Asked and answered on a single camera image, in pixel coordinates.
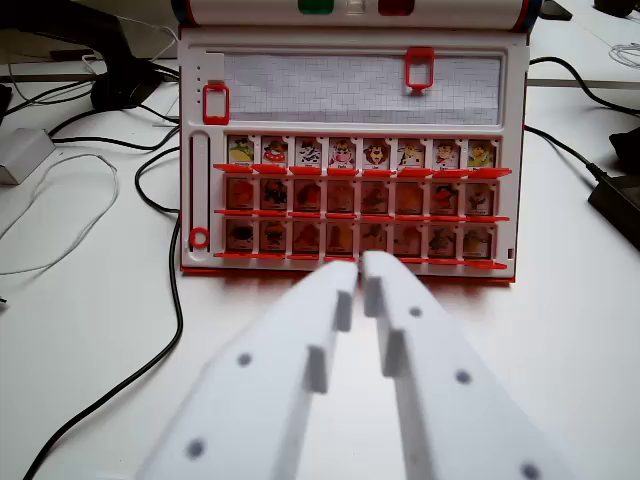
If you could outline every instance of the red clip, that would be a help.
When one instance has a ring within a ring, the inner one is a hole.
[[[196,237],[199,233],[204,235],[203,242],[197,241]],[[204,227],[194,228],[193,230],[191,230],[191,233],[189,233],[189,243],[193,248],[207,248],[209,246],[209,230]]]
[[[431,47],[410,47],[407,50],[407,55],[404,59],[405,66],[405,82],[407,87],[414,90],[424,90],[433,85],[433,65],[435,63],[436,54]],[[428,83],[412,83],[411,82],[411,62],[415,60],[422,60],[420,63],[427,63],[429,65],[429,81]]]
[[[209,102],[209,92],[223,92],[225,96],[225,114],[223,116],[217,115],[209,115],[207,105]],[[206,125],[229,125],[229,119],[231,115],[229,113],[229,87],[224,84],[214,83],[205,85],[202,89],[202,95],[204,96],[203,104],[203,112],[202,116],[204,117],[204,123]]]

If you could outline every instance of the white device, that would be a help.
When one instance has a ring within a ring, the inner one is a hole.
[[[574,478],[429,290],[393,256],[363,257],[406,478]],[[311,395],[327,391],[336,334],[350,328],[357,274],[346,262],[320,268],[212,358],[138,480],[293,479]]]
[[[539,3],[175,2],[183,271],[513,281]]]

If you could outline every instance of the power adapter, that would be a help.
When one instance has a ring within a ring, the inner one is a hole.
[[[598,180],[589,203],[640,250],[640,176],[610,177],[594,164],[587,168]]]

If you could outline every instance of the screw hole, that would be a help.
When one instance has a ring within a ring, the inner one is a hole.
[[[199,438],[191,440],[187,445],[187,457],[195,460],[204,453],[204,442]]]
[[[471,375],[466,370],[458,370],[456,372],[456,380],[463,385],[471,383]]]
[[[243,353],[242,355],[240,355],[240,356],[238,357],[238,364],[239,364],[241,367],[246,367],[247,365],[249,365],[249,364],[251,363],[251,360],[253,360],[253,359],[251,358],[251,355],[250,355],[250,354],[248,354],[248,353]]]
[[[537,480],[540,478],[540,470],[531,463],[525,463],[522,466],[522,476],[528,480]]]

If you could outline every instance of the red plastic frame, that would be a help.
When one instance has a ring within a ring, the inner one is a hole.
[[[429,64],[429,83],[411,83],[411,61],[416,59],[427,59]],[[433,85],[433,70],[436,54],[431,47],[410,47],[404,58],[404,75],[407,87],[414,90],[424,90]]]
[[[220,117],[217,115],[207,115],[207,104],[209,92],[224,92],[225,95],[225,115]],[[230,108],[230,100],[229,100],[229,87],[222,83],[213,83],[209,85],[205,85],[202,89],[202,117],[204,118],[204,123],[206,125],[229,125],[229,119],[231,118],[231,114],[229,111]]]

